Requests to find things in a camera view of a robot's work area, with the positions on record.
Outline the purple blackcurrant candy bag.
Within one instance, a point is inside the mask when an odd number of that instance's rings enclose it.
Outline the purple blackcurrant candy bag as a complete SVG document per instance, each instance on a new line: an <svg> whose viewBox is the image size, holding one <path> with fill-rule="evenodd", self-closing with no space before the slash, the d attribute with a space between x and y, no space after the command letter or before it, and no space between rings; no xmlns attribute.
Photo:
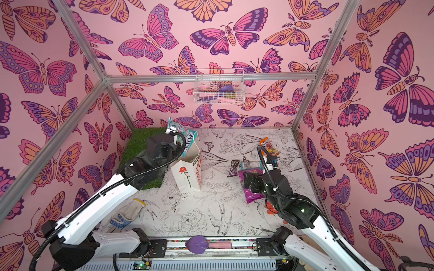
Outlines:
<svg viewBox="0 0 434 271"><path fill-rule="evenodd" d="M261 192L259 193L252 192L251 186L249 188L246 188L246 184L252 183L251 181L248 181L248 178L252 179L255 178L257 175L261 176L262 174L263 174L262 168L244 169L238 172L238 176L240 178L241 186L243 188L247 204L265 198L265 196Z"/></svg>

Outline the teal red candy bag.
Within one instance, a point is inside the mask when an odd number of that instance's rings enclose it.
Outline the teal red candy bag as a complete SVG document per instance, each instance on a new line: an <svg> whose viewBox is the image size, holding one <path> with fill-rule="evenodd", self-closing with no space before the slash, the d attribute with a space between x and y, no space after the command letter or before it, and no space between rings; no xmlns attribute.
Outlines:
<svg viewBox="0 0 434 271"><path fill-rule="evenodd" d="M176 121L169 117L168 123L170 123L170 122L176 122ZM184 126L183 124L180 124L179 128L180 128L180 132L178 132L178 133L183 134L183 136L185 137L185 148L184 148L184 151L182 154L182 158L187 158L189 156L188 152L189 152L190 148L192 147L192 144L196 140L197 132L189 129L187 126Z"/></svg>

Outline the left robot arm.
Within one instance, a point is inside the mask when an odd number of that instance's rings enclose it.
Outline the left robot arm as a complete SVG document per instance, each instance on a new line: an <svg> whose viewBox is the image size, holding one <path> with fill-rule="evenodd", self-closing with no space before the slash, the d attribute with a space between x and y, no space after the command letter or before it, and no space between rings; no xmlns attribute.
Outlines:
<svg viewBox="0 0 434 271"><path fill-rule="evenodd" d="M100 233L94 229L111 211L130 196L155 180L163 178L169 166L183 154L186 139L182 133L157 134L148 139L146 150L121 166L109 182L78 209L59 221L49 220L42 226L45 241L29 265L36 269L45 248L60 269L75 271L95 256L146 256L150 239L139 228L124 233Z"/></svg>

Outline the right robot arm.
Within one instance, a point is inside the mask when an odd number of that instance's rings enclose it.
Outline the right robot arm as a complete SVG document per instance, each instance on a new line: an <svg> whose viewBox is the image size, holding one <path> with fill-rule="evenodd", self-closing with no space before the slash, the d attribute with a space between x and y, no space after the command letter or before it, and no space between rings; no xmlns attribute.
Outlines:
<svg viewBox="0 0 434 271"><path fill-rule="evenodd" d="M294 193L279 169L265 173L246 172L244 186L261 193L280 218L312 239L320 249L311 247L285 227L271 237L273 250L279 255L294 256L317 271L376 271L378 268L358 253L340 235L327 216L309 198Z"/></svg>

